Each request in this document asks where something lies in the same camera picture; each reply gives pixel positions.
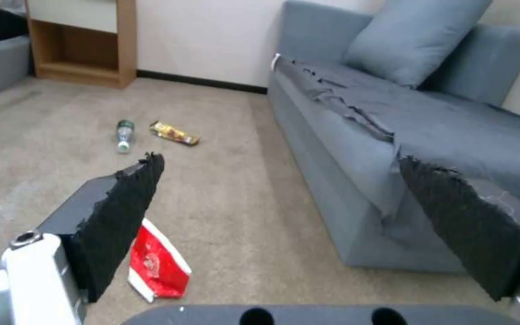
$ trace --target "throw pillow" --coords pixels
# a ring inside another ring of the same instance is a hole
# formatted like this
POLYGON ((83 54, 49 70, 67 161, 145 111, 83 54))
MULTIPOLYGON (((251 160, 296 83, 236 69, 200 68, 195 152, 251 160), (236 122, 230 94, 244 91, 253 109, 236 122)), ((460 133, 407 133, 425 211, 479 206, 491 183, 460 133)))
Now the throw pillow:
POLYGON ((456 48, 492 0, 386 0, 344 56, 348 66, 416 88, 456 48))

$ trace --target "plastic bottle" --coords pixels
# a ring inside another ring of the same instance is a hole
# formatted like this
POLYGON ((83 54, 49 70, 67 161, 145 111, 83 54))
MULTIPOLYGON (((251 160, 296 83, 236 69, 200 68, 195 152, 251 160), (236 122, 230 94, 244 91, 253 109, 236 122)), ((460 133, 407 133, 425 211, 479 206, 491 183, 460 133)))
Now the plastic bottle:
POLYGON ((119 153, 130 153, 132 135, 134 134, 134 122, 121 120, 117 124, 117 151, 119 153))

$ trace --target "black baseboard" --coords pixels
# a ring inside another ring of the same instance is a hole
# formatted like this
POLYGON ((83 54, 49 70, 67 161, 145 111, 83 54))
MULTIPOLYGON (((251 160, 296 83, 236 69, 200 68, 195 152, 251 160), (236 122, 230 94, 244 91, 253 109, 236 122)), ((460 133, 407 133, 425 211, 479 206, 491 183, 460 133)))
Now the black baseboard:
POLYGON ((239 91, 245 91, 247 93, 256 93, 256 94, 264 94, 264 95, 266 95, 268 93, 268 88, 266 88, 266 87, 258 87, 258 86, 251 86, 249 84, 221 82, 218 80, 186 77, 186 76, 180 76, 179 74, 163 74, 162 72, 155 72, 155 71, 148 71, 148 70, 138 70, 138 78, 151 78, 151 79, 166 80, 166 81, 172 81, 172 82, 183 82, 183 83, 197 84, 200 86, 239 90, 239 91))

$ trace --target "floor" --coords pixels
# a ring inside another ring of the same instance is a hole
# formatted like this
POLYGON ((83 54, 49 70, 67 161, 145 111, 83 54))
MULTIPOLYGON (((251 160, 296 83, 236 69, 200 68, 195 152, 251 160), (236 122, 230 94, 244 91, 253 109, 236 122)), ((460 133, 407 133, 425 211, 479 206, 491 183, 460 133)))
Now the floor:
POLYGON ((502 310, 464 276, 347 268, 264 95, 139 79, 124 91, 27 79, 0 93, 0 254, 84 181, 161 152, 147 217, 194 275, 182 300, 147 304, 126 259, 87 324, 119 324, 166 304, 465 304, 502 310), (115 125, 136 123, 129 156, 115 125), (202 136, 188 148, 151 135, 162 120, 202 136))

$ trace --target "metal bolt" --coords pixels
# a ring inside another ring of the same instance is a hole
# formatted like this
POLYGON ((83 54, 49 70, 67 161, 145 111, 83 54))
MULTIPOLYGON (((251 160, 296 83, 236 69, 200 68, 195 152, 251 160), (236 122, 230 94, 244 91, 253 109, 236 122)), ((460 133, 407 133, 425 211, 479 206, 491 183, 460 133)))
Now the metal bolt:
POLYGON ((17 236, 15 239, 9 243, 9 248, 13 251, 16 249, 20 249, 21 247, 25 247, 31 245, 39 240, 41 240, 43 236, 41 232, 38 230, 30 230, 26 231, 23 234, 17 236))

